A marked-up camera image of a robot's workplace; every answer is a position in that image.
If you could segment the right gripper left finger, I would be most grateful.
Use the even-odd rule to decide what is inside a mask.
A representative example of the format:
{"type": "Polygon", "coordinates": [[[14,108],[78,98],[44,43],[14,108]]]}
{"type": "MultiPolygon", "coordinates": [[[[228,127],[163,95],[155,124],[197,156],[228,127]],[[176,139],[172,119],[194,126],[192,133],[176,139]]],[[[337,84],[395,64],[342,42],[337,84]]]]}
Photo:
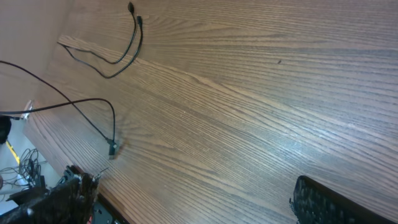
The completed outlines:
{"type": "Polygon", "coordinates": [[[43,195],[1,215],[1,224],[87,223],[97,198],[100,176],[76,174],[43,195]]]}

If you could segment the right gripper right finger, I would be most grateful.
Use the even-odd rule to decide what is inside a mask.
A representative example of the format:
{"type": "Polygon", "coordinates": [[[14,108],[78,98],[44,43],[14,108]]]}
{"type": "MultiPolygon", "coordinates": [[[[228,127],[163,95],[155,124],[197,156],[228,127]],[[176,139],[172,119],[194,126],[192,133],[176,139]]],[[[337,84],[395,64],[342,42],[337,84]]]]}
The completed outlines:
{"type": "Polygon", "coordinates": [[[297,178],[289,203],[299,224],[396,224],[306,175],[297,178]]]}

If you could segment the black USB cable long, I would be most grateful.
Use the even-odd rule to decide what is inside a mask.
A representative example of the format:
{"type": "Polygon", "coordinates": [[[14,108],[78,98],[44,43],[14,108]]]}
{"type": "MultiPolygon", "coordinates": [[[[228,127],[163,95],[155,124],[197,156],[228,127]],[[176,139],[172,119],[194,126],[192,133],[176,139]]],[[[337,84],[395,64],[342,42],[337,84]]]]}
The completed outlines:
{"type": "Polygon", "coordinates": [[[103,98],[86,98],[83,100],[75,100],[72,101],[71,99],[69,99],[69,97],[67,97],[64,93],[62,93],[58,88],[54,87],[53,85],[51,85],[50,83],[46,82],[45,80],[43,80],[42,78],[38,77],[37,75],[33,74],[32,72],[28,71],[27,69],[16,65],[14,63],[11,62],[6,62],[6,61],[1,61],[1,65],[8,65],[11,66],[13,68],[22,70],[23,72],[27,73],[28,75],[34,77],[35,79],[37,79],[38,81],[42,82],[43,84],[47,85],[48,87],[50,87],[51,89],[55,90],[57,93],[59,93],[62,97],[64,97],[67,102],[66,103],[61,103],[61,104],[57,104],[57,105],[52,105],[52,106],[47,106],[47,107],[43,107],[43,108],[38,108],[38,109],[32,109],[32,110],[24,110],[24,111],[4,111],[1,112],[1,114],[3,115],[14,115],[14,114],[25,114],[25,113],[35,113],[35,112],[39,112],[39,111],[45,111],[45,110],[51,110],[54,108],[59,108],[62,106],[68,106],[68,105],[72,105],[77,112],[79,112],[82,117],[84,117],[86,119],[87,122],[89,122],[89,124],[96,129],[99,134],[106,140],[106,142],[109,144],[109,149],[108,149],[108,156],[110,159],[115,159],[116,158],[116,154],[118,151],[118,143],[116,142],[116,112],[114,109],[114,106],[111,104],[111,102],[109,102],[106,99],[103,98]],[[84,112],[82,112],[81,109],[79,109],[79,107],[77,107],[78,103],[83,103],[83,102],[88,102],[88,101],[101,101],[101,102],[105,102],[111,109],[111,114],[112,114],[112,136],[110,138],[106,137],[100,130],[99,128],[93,124],[93,122],[84,114],[84,112]]]}

